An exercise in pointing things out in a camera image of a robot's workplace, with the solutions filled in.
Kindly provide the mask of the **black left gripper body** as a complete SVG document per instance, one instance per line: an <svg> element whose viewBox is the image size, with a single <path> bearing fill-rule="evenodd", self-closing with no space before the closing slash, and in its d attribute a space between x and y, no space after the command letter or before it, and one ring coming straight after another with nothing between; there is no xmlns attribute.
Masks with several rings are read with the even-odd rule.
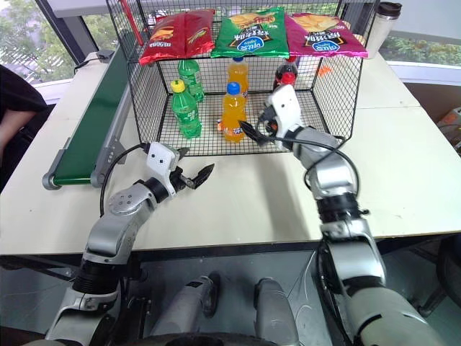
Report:
<svg viewBox="0 0 461 346"><path fill-rule="evenodd" d="M183 175L183 169L181 167L177 167L170 173L169 180L175 192L180 192L186 187L191 190L196 188L194 180Z"/></svg>

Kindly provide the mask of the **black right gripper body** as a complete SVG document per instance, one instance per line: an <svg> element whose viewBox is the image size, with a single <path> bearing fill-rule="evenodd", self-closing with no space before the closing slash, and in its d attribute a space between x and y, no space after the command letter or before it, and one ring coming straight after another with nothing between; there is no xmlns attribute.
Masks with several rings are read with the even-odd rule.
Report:
<svg viewBox="0 0 461 346"><path fill-rule="evenodd" d="M259 115L258 121L262 123L264 129L270 136L275 136L278 131L278 124L276 121L276 112L272 105L265 107Z"/></svg>

